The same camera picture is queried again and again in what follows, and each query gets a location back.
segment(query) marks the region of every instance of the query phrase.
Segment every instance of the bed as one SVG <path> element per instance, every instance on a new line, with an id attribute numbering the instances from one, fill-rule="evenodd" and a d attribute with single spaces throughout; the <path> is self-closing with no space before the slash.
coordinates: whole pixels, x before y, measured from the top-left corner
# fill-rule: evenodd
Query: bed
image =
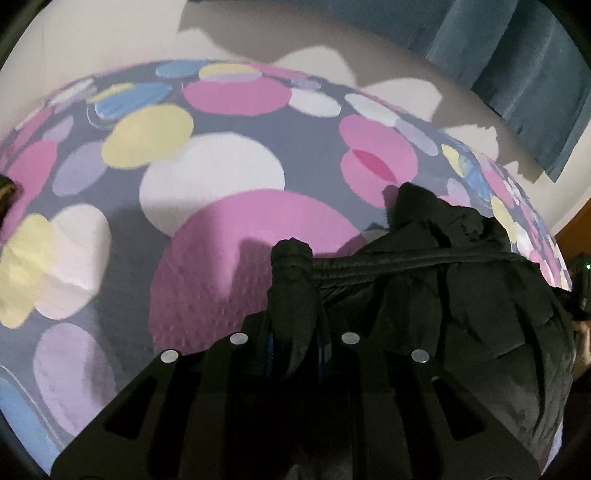
<path id="1" fill-rule="evenodd" d="M 350 254 L 383 234 L 404 182 L 496 216 L 570 288 L 502 166 L 403 108 L 268 64 L 79 79 L 1 139 L 0 172 L 21 185 L 0 231 L 0 410 L 47 472 L 155 354 L 207 349 L 264 309 L 272 245 Z"/>

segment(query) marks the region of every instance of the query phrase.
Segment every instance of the polka dot bedsheet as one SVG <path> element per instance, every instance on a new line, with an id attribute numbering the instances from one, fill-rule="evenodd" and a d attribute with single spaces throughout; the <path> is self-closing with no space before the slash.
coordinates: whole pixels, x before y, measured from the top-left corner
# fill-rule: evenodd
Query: polka dot bedsheet
<path id="1" fill-rule="evenodd" d="M 0 140 L 22 186 L 0 241 L 0 408 L 46 470 L 155 353 L 208 348 L 264 309 L 269 252 L 346 255 L 411 181 L 496 216 L 570 288 L 509 174 L 408 112 L 255 63 L 176 60 L 89 77 Z"/>

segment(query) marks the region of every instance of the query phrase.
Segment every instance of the yellow circle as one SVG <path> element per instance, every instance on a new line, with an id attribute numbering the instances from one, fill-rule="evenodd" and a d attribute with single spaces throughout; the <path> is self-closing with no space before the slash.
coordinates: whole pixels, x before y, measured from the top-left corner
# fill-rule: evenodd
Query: yellow circle
<path id="1" fill-rule="evenodd" d="M 462 172 L 462 167 L 460 166 L 460 154 L 457 152 L 455 148 L 450 147 L 449 145 L 443 144 L 441 145 L 441 151 L 446 156 L 449 164 L 452 166 L 453 170 L 462 178 L 464 178 L 464 172 Z"/>
<path id="2" fill-rule="evenodd" d="M 503 228 L 505 228 L 505 230 L 507 231 L 509 240 L 515 243 L 517 241 L 517 232 L 515 229 L 515 222 L 511 217 L 511 214 L 509 213 L 503 202 L 500 201 L 494 195 L 491 197 L 491 206 L 493 215 L 503 226 Z"/>
<path id="3" fill-rule="evenodd" d="M 226 73 L 259 73 L 259 71 L 242 63 L 212 63 L 199 70 L 199 78 L 203 80 L 212 75 Z"/>
<path id="4" fill-rule="evenodd" d="M 133 87 L 135 87 L 135 85 L 133 83 L 129 83 L 129 82 L 128 83 L 117 83 L 115 85 L 111 85 L 106 90 L 103 90 L 102 92 L 99 92 L 96 95 L 93 95 L 92 97 L 90 97 L 88 100 L 86 100 L 86 103 L 100 102 L 101 100 L 104 100 L 105 98 L 108 98 L 112 95 L 116 95 L 117 93 L 121 93 L 126 90 L 131 90 Z"/>
<path id="5" fill-rule="evenodd" d="M 18 328 L 32 312 L 53 261 L 53 230 L 45 217 L 28 215 L 0 256 L 0 322 Z"/>
<path id="6" fill-rule="evenodd" d="M 101 149 L 113 168 L 137 168 L 177 152 L 193 133 L 193 118 L 176 105 L 152 105 L 122 119 Z"/>

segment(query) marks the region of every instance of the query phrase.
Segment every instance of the metal screw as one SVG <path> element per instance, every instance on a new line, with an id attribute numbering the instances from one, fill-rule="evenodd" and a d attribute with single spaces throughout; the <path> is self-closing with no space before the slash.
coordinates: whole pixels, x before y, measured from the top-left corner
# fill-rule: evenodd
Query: metal screw
<path id="1" fill-rule="evenodd" d="M 429 354 L 425 350 L 415 350 L 410 354 L 413 360 L 419 364 L 426 364 L 429 361 Z"/>
<path id="2" fill-rule="evenodd" d="M 238 332 L 230 336 L 230 342 L 234 345 L 244 345 L 248 341 L 246 333 Z"/>
<path id="3" fill-rule="evenodd" d="M 359 335 L 357 335 L 355 332 L 346 332 L 341 336 L 340 339 L 347 345 L 355 345 L 361 340 Z"/>
<path id="4" fill-rule="evenodd" d="M 160 359 L 165 364 L 171 364 L 178 360 L 178 352 L 176 350 L 165 350 L 162 352 L 162 355 L 160 355 Z"/>

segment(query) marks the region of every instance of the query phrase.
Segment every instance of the mattress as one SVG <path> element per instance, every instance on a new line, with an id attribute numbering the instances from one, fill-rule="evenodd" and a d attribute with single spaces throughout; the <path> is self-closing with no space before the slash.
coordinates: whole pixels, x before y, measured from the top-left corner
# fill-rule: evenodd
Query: mattress
<path id="1" fill-rule="evenodd" d="M 495 216 L 570 279 L 511 175 L 403 108 L 256 62 L 166 60 L 79 79 L 0 141 L 21 194 L 0 230 L 0 409 L 49 471 L 158 352 L 265 308 L 269 252 L 348 255 L 405 182 Z"/>

